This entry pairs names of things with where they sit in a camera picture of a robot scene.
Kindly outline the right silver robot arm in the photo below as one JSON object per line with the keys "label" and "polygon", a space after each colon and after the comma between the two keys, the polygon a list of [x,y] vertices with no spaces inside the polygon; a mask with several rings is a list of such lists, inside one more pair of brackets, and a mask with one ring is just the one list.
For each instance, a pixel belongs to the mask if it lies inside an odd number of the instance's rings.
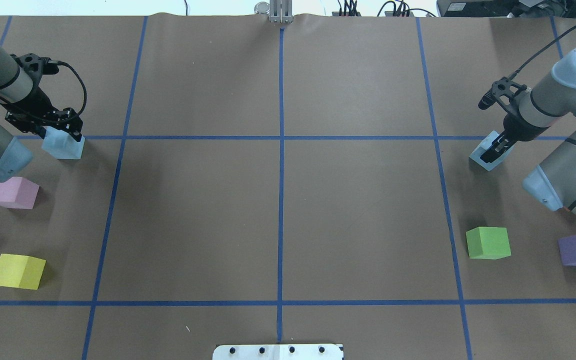
{"label": "right silver robot arm", "polygon": [[565,209],[576,216],[576,47],[534,86],[516,83],[512,75],[494,81],[478,107],[486,110],[494,104],[505,113],[502,130],[487,135],[470,155],[487,171],[502,164],[518,143],[542,140],[558,121],[573,121],[522,186],[549,210]]}

